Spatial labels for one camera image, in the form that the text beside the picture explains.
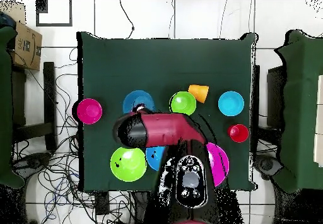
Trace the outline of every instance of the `dark green tablecloth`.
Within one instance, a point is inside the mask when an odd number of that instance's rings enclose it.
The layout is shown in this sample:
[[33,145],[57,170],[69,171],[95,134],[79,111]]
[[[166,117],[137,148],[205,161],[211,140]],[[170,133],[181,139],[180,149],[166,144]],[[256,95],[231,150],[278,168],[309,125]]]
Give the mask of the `dark green tablecloth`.
[[274,176],[286,192],[323,189],[323,168],[314,162],[319,76],[323,74],[323,39],[292,30],[276,52],[287,71],[284,87],[285,130],[279,154],[285,166]]
[[[192,118],[211,138],[198,116],[203,115],[213,128],[219,146],[226,151],[230,188],[255,189],[248,177],[249,140],[234,143],[226,133],[231,124],[249,126],[250,59],[254,41],[254,34],[242,40],[106,40],[83,32],[78,35],[79,49],[83,49],[80,53],[84,98],[98,100],[103,108],[102,118],[96,124],[84,126],[84,191],[153,188],[156,172],[149,166],[135,182],[120,181],[112,174],[110,157],[119,147],[113,140],[112,126],[122,115],[122,102],[131,91],[147,91],[158,110],[169,112],[170,97],[177,91],[187,91],[190,84],[209,86],[205,103],[197,103]],[[228,90],[239,92],[245,100],[244,110],[236,117],[225,117],[217,106],[220,95]]]
[[13,173],[13,97],[11,84],[12,60],[6,52],[7,43],[17,35],[12,27],[0,28],[0,184],[20,188],[24,180]]

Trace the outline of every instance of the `green bowl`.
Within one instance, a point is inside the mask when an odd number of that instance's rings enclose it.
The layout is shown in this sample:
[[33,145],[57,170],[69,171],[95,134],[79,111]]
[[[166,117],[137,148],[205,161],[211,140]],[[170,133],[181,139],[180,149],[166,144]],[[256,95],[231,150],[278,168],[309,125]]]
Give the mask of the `green bowl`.
[[111,156],[110,167],[119,180],[134,182],[140,179],[146,171],[146,156],[139,148],[120,147]]
[[174,113],[191,115],[196,109],[196,99],[187,91],[180,91],[175,93],[170,98],[169,102],[170,111]]

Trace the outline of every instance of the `magenta bowl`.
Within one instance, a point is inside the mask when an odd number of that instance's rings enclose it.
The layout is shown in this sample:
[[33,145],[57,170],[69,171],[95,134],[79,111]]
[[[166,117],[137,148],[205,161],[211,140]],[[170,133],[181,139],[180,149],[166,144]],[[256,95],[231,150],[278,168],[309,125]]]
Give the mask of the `magenta bowl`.
[[214,186],[216,187],[224,181],[225,177],[229,173],[229,159],[222,148],[214,143],[208,143],[206,147],[209,152],[209,161],[211,164]]
[[102,116],[102,107],[98,101],[86,98],[78,104],[76,109],[78,119],[84,124],[94,124]]

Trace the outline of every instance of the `bowl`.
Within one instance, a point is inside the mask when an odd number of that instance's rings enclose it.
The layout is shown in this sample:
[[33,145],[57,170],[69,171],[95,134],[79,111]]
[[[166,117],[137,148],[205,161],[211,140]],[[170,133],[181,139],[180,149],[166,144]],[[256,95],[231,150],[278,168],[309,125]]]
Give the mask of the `bowl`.
[[148,147],[146,149],[146,159],[148,165],[153,169],[158,171],[160,166],[160,161],[163,157],[163,152],[165,150],[164,146],[157,146],[157,147]]
[[187,91],[179,91],[170,98],[170,111],[191,115],[196,109],[196,99]]
[[78,104],[76,114],[84,124],[94,124],[102,116],[102,107],[98,101],[86,98]]
[[139,148],[115,150],[110,159],[112,173],[124,182],[139,180],[147,168],[146,157]]
[[219,110],[226,116],[236,116],[244,109],[244,98],[235,91],[227,91],[218,100]]
[[130,92],[124,99],[122,111],[124,114],[129,113],[139,104],[144,104],[144,106],[149,110],[155,111],[153,97],[143,90],[134,90]]
[[214,186],[220,185],[229,173],[229,159],[221,147],[214,143],[206,145],[209,152],[209,161],[214,181]]

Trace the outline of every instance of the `light blue bowl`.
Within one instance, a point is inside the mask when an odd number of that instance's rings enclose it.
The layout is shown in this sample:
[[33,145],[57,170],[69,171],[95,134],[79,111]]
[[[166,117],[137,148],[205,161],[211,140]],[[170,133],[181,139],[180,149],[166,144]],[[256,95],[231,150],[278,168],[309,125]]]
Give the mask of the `light blue bowl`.
[[164,150],[164,146],[148,147],[146,149],[146,159],[153,170],[158,171]]
[[244,98],[235,91],[227,91],[218,101],[219,110],[226,116],[236,116],[244,109]]
[[150,94],[143,90],[135,90],[125,97],[124,103],[122,104],[123,113],[126,114],[131,112],[133,108],[141,103],[151,111],[155,111],[155,104]]

